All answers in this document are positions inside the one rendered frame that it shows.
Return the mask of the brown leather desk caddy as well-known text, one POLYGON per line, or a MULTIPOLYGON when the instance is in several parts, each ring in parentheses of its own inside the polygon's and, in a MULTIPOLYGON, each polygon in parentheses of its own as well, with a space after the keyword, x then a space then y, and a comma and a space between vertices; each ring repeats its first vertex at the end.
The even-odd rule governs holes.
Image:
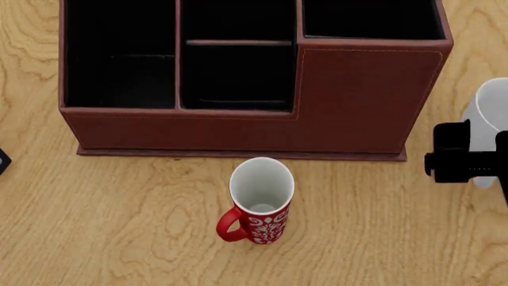
POLYGON ((60 0, 83 156, 404 161, 452 51, 443 0, 60 0))

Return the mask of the red mug with white pattern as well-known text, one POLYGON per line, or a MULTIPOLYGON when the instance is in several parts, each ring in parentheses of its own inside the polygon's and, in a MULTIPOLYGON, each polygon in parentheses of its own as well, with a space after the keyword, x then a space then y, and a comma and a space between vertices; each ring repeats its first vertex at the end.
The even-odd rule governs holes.
POLYGON ((294 177, 280 161, 269 157, 244 161, 229 179, 233 207, 217 222, 217 235, 226 242, 275 242, 283 235, 294 190, 294 177))

